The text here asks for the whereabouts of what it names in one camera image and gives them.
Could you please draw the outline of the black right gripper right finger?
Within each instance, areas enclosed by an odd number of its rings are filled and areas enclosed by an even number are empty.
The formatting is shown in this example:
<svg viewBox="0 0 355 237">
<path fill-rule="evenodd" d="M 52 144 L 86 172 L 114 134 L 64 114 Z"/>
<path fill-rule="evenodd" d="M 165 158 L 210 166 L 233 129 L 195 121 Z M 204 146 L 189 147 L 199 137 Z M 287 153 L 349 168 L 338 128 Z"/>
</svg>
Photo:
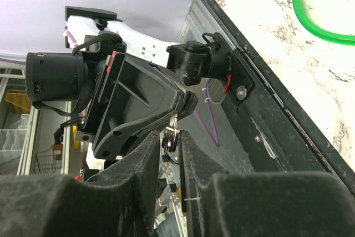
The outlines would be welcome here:
<svg viewBox="0 0 355 237">
<path fill-rule="evenodd" d="M 178 140 L 189 236 L 353 236 L 354 198 L 324 172 L 237 174 L 183 131 Z"/>
</svg>

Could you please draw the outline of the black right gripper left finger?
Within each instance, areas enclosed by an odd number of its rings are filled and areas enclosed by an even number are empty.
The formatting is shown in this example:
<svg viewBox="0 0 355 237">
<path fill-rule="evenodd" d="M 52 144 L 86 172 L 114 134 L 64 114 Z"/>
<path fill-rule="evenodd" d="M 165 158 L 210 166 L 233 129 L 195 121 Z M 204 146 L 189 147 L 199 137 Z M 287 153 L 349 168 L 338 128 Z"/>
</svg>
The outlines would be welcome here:
<svg viewBox="0 0 355 237">
<path fill-rule="evenodd" d="M 2 236 L 152 236 L 160 136 L 87 181 L 69 175 L 1 177 Z"/>
</svg>

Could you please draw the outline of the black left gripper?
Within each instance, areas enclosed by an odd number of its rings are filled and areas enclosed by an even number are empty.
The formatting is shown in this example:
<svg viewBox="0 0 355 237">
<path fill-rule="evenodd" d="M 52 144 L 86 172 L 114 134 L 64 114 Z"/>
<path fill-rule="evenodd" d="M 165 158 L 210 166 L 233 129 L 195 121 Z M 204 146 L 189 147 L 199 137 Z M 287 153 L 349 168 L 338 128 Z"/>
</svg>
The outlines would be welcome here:
<svg viewBox="0 0 355 237">
<path fill-rule="evenodd" d="M 114 160 L 134 150 L 171 117 L 194 112 L 197 95 L 173 71 L 114 51 L 100 63 L 94 94 L 74 140 L 91 142 L 98 159 Z"/>
</svg>

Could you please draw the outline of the small silver keys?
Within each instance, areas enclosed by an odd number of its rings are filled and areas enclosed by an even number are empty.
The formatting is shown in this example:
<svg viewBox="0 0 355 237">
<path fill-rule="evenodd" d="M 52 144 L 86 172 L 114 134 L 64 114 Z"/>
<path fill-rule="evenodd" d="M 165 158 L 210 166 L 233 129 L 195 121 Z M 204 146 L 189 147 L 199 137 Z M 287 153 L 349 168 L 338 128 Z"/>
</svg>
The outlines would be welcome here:
<svg viewBox="0 0 355 237">
<path fill-rule="evenodd" d="M 178 136 L 180 130 L 177 128 L 178 115 L 173 115 L 163 131 L 163 138 L 161 140 L 161 147 L 163 148 L 164 154 L 167 160 L 173 165 L 179 165 L 177 160 L 174 160 L 171 156 L 171 152 L 176 151 L 178 145 Z"/>
</svg>

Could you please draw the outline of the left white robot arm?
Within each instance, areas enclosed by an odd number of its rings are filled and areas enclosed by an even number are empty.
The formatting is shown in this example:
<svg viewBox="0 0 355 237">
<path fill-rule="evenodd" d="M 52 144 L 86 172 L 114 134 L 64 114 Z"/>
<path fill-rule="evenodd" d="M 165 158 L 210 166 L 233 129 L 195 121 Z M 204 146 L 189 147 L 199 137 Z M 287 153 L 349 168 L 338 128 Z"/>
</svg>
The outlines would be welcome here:
<svg viewBox="0 0 355 237">
<path fill-rule="evenodd" d="M 237 62 L 225 37 L 203 33 L 183 44 L 137 32 L 102 9 L 67 6 L 70 53 L 28 53 L 26 94 L 38 110 L 71 117 L 81 112 L 76 139 L 89 142 L 98 159 L 132 152 L 157 130 L 164 152 L 178 144 L 178 120 L 192 114 L 191 91 L 202 79 L 216 79 L 241 103 L 253 81 Z"/>
</svg>

